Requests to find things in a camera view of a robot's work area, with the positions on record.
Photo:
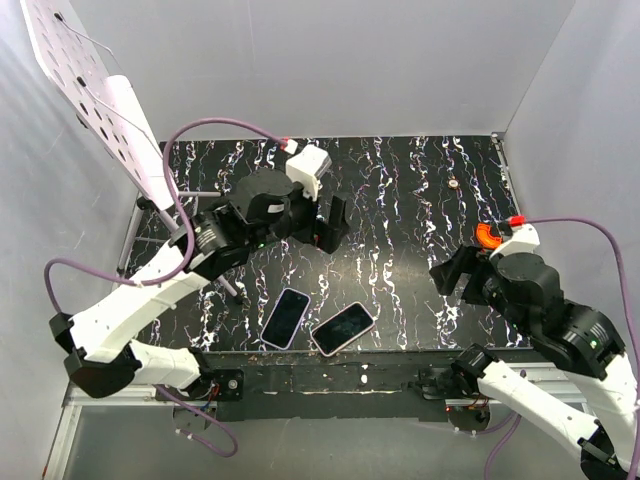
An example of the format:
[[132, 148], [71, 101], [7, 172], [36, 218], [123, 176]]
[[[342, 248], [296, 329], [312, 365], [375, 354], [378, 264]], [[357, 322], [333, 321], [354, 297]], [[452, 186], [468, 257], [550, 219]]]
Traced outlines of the phone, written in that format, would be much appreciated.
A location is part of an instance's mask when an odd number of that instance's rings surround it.
[[311, 340], [320, 354], [329, 358], [369, 332], [374, 324], [368, 310], [354, 302], [314, 328]]
[[276, 304], [260, 334], [260, 340], [269, 347], [288, 349], [304, 319], [310, 297], [300, 291], [286, 288]]

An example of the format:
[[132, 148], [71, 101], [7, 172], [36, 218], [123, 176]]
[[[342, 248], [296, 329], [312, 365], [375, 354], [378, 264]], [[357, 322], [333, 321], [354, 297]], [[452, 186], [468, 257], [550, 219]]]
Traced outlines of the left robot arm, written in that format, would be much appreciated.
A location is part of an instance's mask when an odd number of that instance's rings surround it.
[[318, 200], [280, 170], [261, 168], [242, 178], [234, 192], [175, 231], [129, 284], [85, 311], [50, 320], [67, 353], [70, 381], [92, 398], [130, 385], [162, 385], [193, 400], [205, 398], [219, 377], [202, 351], [155, 347], [137, 341], [138, 333], [270, 243], [292, 237], [335, 252], [349, 231], [346, 209], [346, 197], [336, 194], [322, 219]]

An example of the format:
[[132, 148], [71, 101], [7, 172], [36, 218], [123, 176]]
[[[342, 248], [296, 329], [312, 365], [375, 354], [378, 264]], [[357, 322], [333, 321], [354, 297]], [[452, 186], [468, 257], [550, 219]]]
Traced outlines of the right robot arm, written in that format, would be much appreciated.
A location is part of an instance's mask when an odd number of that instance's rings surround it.
[[558, 272], [534, 253], [492, 258], [462, 246], [430, 275], [444, 296], [467, 275], [463, 301], [491, 307], [528, 337], [592, 412], [574, 410], [478, 344], [451, 366], [460, 395], [500, 401], [565, 447], [589, 479], [638, 478], [638, 384], [624, 342], [604, 314], [566, 299]]

